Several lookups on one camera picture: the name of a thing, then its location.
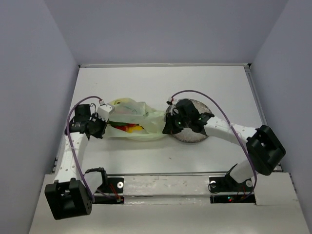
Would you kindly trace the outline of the red fake cherries with leaf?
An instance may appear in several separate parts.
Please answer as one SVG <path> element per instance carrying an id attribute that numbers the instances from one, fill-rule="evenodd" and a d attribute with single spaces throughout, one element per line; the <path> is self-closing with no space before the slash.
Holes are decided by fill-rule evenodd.
<path id="1" fill-rule="evenodd" d="M 128 133 L 144 130 L 144 128 L 142 126 L 140 126 L 139 124 L 135 124 L 135 123 L 124 123 L 124 122 L 110 121 L 109 124 L 116 129 L 119 129 L 119 130 L 122 130 L 122 131 L 128 132 Z"/>

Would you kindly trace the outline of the light green plastic bag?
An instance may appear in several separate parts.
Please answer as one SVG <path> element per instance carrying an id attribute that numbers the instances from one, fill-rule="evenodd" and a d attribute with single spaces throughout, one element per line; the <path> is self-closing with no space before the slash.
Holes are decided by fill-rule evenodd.
<path id="1" fill-rule="evenodd" d="M 152 141 L 165 137 L 162 133 L 165 126 L 165 112 L 150 107 L 146 102 L 135 102 L 136 103 L 132 107 L 114 106 L 115 110 L 110 115 L 109 122 L 135 123 L 142 126 L 144 130 L 128 133 L 112 127 L 108 122 L 104 134 L 105 138 L 127 138 L 137 141 Z"/>

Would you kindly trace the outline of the yellow fake banana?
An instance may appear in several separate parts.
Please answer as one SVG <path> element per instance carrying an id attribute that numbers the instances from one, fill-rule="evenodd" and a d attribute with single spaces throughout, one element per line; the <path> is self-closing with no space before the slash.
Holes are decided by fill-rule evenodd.
<path id="1" fill-rule="evenodd" d="M 132 107 L 136 102 L 128 97 L 124 98 L 117 98 L 109 102 L 112 106 L 125 106 L 125 107 Z"/>

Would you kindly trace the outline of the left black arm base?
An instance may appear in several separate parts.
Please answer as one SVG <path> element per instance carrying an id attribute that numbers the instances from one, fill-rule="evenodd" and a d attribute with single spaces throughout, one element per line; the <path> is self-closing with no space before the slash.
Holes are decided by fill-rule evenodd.
<path id="1" fill-rule="evenodd" d="M 107 185 L 102 184 L 95 193 L 95 204 L 123 204 L 124 177 L 108 177 Z"/>

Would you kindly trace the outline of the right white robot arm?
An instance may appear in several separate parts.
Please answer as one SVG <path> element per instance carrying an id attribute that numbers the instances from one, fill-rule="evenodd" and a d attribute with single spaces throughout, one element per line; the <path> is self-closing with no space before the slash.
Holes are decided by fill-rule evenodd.
<path id="1" fill-rule="evenodd" d="M 267 125 L 259 128 L 228 123 L 211 112 L 200 111 L 191 99 L 169 99 L 163 134 L 195 143 L 216 137 L 242 147 L 246 160 L 235 164 L 224 177 L 215 180 L 220 191 L 236 191 L 258 174 L 269 176 L 285 156 L 286 150 Z"/>

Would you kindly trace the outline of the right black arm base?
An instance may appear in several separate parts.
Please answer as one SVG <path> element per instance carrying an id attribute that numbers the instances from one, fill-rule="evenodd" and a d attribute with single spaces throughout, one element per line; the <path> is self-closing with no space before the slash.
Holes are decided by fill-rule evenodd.
<path id="1" fill-rule="evenodd" d="M 213 176 L 209 177 L 207 188 L 211 204 L 256 203 L 250 178 L 240 184 L 234 181 L 233 185 L 228 185 L 224 176 Z"/>

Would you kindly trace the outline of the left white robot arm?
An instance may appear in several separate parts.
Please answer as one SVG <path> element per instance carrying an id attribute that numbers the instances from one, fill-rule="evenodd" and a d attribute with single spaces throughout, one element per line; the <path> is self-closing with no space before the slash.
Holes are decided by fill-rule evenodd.
<path id="1" fill-rule="evenodd" d="M 108 187 L 104 168 L 81 169 L 90 137 L 101 139 L 114 108 L 102 104 L 92 113 L 88 104 L 76 105 L 65 128 L 65 148 L 54 182 L 47 184 L 45 197 L 55 220 L 89 215 L 95 192 Z"/>

